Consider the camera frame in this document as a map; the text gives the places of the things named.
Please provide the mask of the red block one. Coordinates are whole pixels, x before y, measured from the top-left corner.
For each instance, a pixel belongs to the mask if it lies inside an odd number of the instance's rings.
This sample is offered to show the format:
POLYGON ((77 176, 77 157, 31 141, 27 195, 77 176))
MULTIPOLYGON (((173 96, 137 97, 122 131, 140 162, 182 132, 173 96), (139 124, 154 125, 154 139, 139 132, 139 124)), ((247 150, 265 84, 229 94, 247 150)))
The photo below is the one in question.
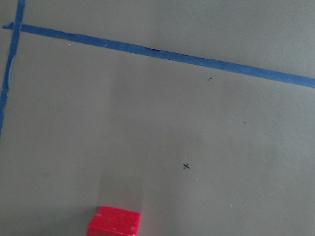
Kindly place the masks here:
POLYGON ((101 206, 87 226, 87 236, 137 236, 141 214, 101 206))

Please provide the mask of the brown paper table cover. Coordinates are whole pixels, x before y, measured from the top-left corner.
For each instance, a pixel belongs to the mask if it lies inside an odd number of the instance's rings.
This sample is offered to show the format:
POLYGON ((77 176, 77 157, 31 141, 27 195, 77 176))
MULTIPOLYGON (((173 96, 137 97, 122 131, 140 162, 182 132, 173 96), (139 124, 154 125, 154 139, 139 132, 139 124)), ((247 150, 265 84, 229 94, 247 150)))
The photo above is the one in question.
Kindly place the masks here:
POLYGON ((312 0, 28 0, 0 140, 0 233, 83 236, 101 206, 141 236, 312 236, 315 88, 148 56, 315 76, 312 0))

